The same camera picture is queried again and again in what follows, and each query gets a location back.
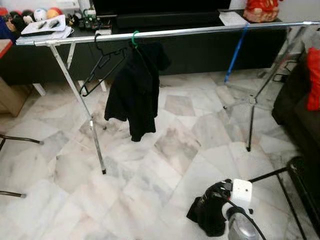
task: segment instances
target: blue strap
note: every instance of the blue strap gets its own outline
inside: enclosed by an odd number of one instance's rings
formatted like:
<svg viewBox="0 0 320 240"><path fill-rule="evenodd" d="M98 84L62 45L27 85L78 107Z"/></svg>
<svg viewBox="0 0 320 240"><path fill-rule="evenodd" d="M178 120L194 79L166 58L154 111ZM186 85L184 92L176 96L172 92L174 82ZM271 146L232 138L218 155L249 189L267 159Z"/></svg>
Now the blue strap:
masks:
<svg viewBox="0 0 320 240"><path fill-rule="evenodd" d="M245 26L244 26L244 29L243 29L243 32L242 32L242 36L238 42L238 45L236 46L235 48L235 51L234 51L234 54L233 54L233 57L232 57L232 61L230 63L230 66L229 66L229 69L228 69L228 72L226 73L225 75L225 78L224 78L224 83L227 83L229 81L229 77L230 77L230 74L231 74L231 71L232 69L234 68L234 65L235 65L235 62L236 62L236 59L237 59L237 56L238 56L238 53L239 53L239 50L241 48L241 45L244 41L244 38L245 38L245 35L247 33L247 30L248 30L248 26L249 26L249 23L247 23Z"/></svg>

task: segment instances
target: gray object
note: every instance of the gray object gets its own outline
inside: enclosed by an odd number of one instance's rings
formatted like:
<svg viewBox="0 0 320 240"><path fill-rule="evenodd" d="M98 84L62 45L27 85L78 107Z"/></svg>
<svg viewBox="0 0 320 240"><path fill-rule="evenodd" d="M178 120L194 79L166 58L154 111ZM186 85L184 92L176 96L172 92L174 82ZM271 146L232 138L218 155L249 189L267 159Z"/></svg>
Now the gray object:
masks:
<svg viewBox="0 0 320 240"><path fill-rule="evenodd" d="M259 233L253 224L241 213L235 213L229 220L229 240L258 240Z"/></svg>

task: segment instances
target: black cable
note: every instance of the black cable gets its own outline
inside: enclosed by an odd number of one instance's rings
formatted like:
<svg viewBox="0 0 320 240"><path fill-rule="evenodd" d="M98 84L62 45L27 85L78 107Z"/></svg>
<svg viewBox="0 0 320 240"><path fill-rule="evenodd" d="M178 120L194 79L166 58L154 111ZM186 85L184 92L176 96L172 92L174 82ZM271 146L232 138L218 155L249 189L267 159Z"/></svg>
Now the black cable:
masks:
<svg viewBox="0 0 320 240"><path fill-rule="evenodd" d="M220 194L220 196L221 196L225 201L227 201L227 202L228 202L229 204L231 204L233 207L241 210L241 211L239 211L239 213L243 214L243 215L252 223L252 225L255 227L255 229L257 229L257 231L258 231L258 233L260 234L260 236L262 237L262 239L263 239L263 240L266 240L265 235L262 233L262 231L260 230L260 228L259 228L259 227L257 226L257 224L255 223L255 221L254 221L251 217L249 217L248 214L246 214L245 211L242 211L242 208L241 208L241 207L235 205L232 201L230 201L228 198L226 198L226 197L223 195L223 193L219 192L219 194Z"/></svg>

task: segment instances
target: stuffed toy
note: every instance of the stuffed toy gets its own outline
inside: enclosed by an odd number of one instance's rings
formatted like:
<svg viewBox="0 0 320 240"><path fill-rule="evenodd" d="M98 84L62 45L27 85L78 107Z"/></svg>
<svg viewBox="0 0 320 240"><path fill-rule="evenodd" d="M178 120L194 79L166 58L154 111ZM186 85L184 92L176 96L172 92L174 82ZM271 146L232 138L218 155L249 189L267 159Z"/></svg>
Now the stuffed toy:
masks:
<svg viewBox="0 0 320 240"><path fill-rule="evenodd" d="M248 0L243 16L254 23L272 22L278 16L278 6L278 0Z"/></svg>

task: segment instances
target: white marble tile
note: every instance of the white marble tile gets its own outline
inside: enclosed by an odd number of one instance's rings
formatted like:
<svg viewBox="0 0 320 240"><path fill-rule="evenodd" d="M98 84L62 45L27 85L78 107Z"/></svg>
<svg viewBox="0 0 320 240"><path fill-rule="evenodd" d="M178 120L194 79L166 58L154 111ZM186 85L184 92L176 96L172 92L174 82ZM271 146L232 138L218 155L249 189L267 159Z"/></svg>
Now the white marble tile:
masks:
<svg viewBox="0 0 320 240"><path fill-rule="evenodd" d="M130 169L137 170L149 149L167 131L168 126L175 119L176 116L174 114L164 109L159 109L158 116L154 119L156 132L146 133L140 142L131 140L129 122L124 122L113 136L104 153L117 162L127 165Z"/></svg>
<svg viewBox="0 0 320 240"><path fill-rule="evenodd" d="M276 176L254 182L252 195L286 214L291 213L287 199Z"/></svg>
<svg viewBox="0 0 320 240"><path fill-rule="evenodd" d="M180 192L175 192L169 203L160 212L159 218L168 228L170 235L178 236L178 239L184 240L209 240L212 237L206 236L206 233L199 225L188 219L187 213L194 202L194 198ZM215 237L217 240L227 240L228 229L221 237Z"/></svg>
<svg viewBox="0 0 320 240"><path fill-rule="evenodd" d="M197 116L178 116L177 119L189 130L196 124L199 117Z"/></svg>
<svg viewBox="0 0 320 240"><path fill-rule="evenodd" d="M24 240L28 238L28 235L4 214L0 214L0 236L4 240Z"/></svg>
<svg viewBox="0 0 320 240"><path fill-rule="evenodd" d="M286 128L282 125L278 125L278 127L275 127L269 131L264 132L265 135L275 138L275 139L280 139L286 142L292 142L293 140L289 136L288 131Z"/></svg>
<svg viewBox="0 0 320 240"><path fill-rule="evenodd" d="M68 194L47 180L40 180L26 189L26 198L17 198L10 202L5 214L30 239L40 239L53 220Z"/></svg>
<svg viewBox="0 0 320 240"><path fill-rule="evenodd" d="M69 94L63 94L61 92L57 92L55 94L46 94L45 96L37 99L24 117L40 119L61 117L60 114L62 113L62 109L64 109L64 114L67 110L62 107L74 101L75 98Z"/></svg>
<svg viewBox="0 0 320 240"><path fill-rule="evenodd" d="M188 92L188 96L192 99L193 107L196 109L218 112L223 108L214 89L191 90Z"/></svg>
<svg viewBox="0 0 320 240"><path fill-rule="evenodd" d="M41 154L49 162L60 152L68 141L69 138L66 134L63 131L58 131L57 133L47 137L44 140L44 145L39 145Z"/></svg>
<svg viewBox="0 0 320 240"><path fill-rule="evenodd" d="M154 146L179 174L184 174L201 145L190 130L175 120Z"/></svg>
<svg viewBox="0 0 320 240"><path fill-rule="evenodd" d="M201 154L197 154L176 187L174 194L188 196L189 201L193 201L196 197L202 196L207 188L226 178L226 175L209 163Z"/></svg>
<svg viewBox="0 0 320 240"><path fill-rule="evenodd" d="M206 111L206 110L194 107L194 113L195 113L195 116L201 117L204 115L212 114L212 111Z"/></svg>
<svg viewBox="0 0 320 240"><path fill-rule="evenodd" d="M83 215L69 235L70 240L117 240L111 232L87 215Z"/></svg>
<svg viewBox="0 0 320 240"><path fill-rule="evenodd" d="M143 239L143 233L156 220L157 212L130 197L120 194L102 225L121 239Z"/></svg>
<svg viewBox="0 0 320 240"><path fill-rule="evenodd" d="M163 109L165 107L167 100L167 91L165 87L159 88L159 96L158 96L158 107L159 109Z"/></svg>
<svg viewBox="0 0 320 240"><path fill-rule="evenodd" d="M187 96L167 95L164 109L178 116L194 116L192 101Z"/></svg>
<svg viewBox="0 0 320 240"><path fill-rule="evenodd" d="M302 153L298 150L286 150L286 151L269 153L268 157L274 169L281 169L285 167L291 159L301 155Z"/></svg>
<svg viewBox="0 0 320 240"><path fill-rule="evenodd" d="M94 126L99 140L99 145L101 150L104 152L109 147L110 142L113 140L114 134L119 130L123 122L115 118L106 121L103 118L103 115L104 113L102 112L95 112L92 116L94 118ZM83 123L79 131L75 134L74 139L87 148L93 151L96 150L93 133L89 126L89 121L85 121Z"/></svg>
<svg viewBox="0 0 320 240"><path fill-rule="evenodd" d="M41 121L26 119L25 121L22 121L20 124L13 127L9 132L6 133L6 135L42 141L49 136L56 134L58 131L58 128L52 127L51 125L45 124ZM7 140L1 151L3 151L3 156L8 158L34 146L37 146L37 143Z"/></svg>
<svg viewBox="0 0 320 240"><path fill-rule="evenodd" d="M303 232L305 234L306 239L308 240L319 240L319 237L310 222L310 219L307 215L298 215L299 221L301 223ZM285 239L288 240L302 240L303 237L298 228L297 222L293 215L291 214L288 218L288 225L285 232Z"/></svg>
<svg viewBox="0 0 320 240"><path fill-rule="evenodd" d="M209 73L193 73L160 76L160 85L175 89L214 89L215 82Z"/></svg>
<svg viewBox="0 0 320 240"><path fill-rule="evenodd" d="M158 218L152 226L150 226L143 235L143 240L182 240L185 239L175 229L166 225L160 218Z"/></svg>
<svg viewBox="0 0 320 240"><path fill-rule="evenodd" d="M215 113L199 117L192 128L192 132L204 149L218 147L231 142L223 123Z"/></svg>
<svg viewBox="0 0 320 240"><path fill-rule="evenodd" d="M224 86L217 86L215 88L216 94L219 96L223 104L234 104L236 101L234 97L231 95L228 87Z"/></svg>
<svg viewBox="0 0 320 240"><path fill-rule="evenodd" d="M260 200L254 208L252 218L259 226L266 239L285 239L289 218L288 214Z"/></svg>
<svg viewBox="0 0 320 240"><path fill-rule="evenodd" d="M150 212L157 212L167 203L173 189L144 164L123 189L123 193L136 204L143 205Z"/></svg>
<svg viewBox="0 0 320 240"><path fill-rule="evenodd" d="M29 148L0 162L1 185L10 191L24 192L40 179L48 179L47 160L38 148Z"/></svg>
<svg viewBox="0 0 320 240"><path fill-rule="evenodd" d="M88 216L100 223L118 195L134 173L112 159L105 159L106 175L97 167L91 172L88 183L78 187L71 195L72 201Z"/></svg>
<svg viewBox="0 0 320 240"><path fill-rule="evenodd" d="M39 112L34 114L34 116L32 117L38 119L43 123L62 130L63 128L65 128L66 124L70 126L70 123L68 119L65 118L65 116L68 114L68 112L72 111L76 104L78 104L77 101L75 99L71 99L70 102L65 103L64 105L53 106L50 111Z"/></svg>
<svg viewBox="0 0 320 240"><path fill-rule="evenodd" d="M41 239L68 239L76 224L83 216L83 211L71 201L67 201L57 212Z"/></svg>
<svg viewBox="0 0 320 240"><path fill-rule="evenodd" d="M266 154L282 151L294 151L297 149L297 147L291 142L283 141L267 135L261 136L259 144Z"/></svg>
<svg viewBox="0 0 320 240"><path fill-rule="evenodd" d="M159 154L151 149L143 159L143 166L153 171L173 190L181 180L181 175Z"/></svg>
<svg viewBox="0 0 320 240"><path fill-rule="evenodd" d="M258 78L248 78L244 77L239 79L238 77L235 77L234 75L230 76L229 78L229 85L235 86L235 87L241 87L252 91L257 91L261 84L263 83L263 79Z"/></svg>
<svg viewBox="0 0 320 240"><path fill-rule="evenodd" d="M274 170L268 156L259 145L253 144L251 151L248 152L244 142L232 142L229 144L229 149L244 180L259 177Z"/></svg>
<svg viewBox="0 0 320 240"><path fill-rule="evenodd" d="M98 156L74 141L67 144L53 161L54 182L68 193L85 184L90 173L99 167Z"/></svg>
<svg viewBox="0 0 320 240"><path fill-rule="evenodd" d="M236 179L240 177L238 167L228 145L209 148L201 151L200 154L227 178Z"/></svg>

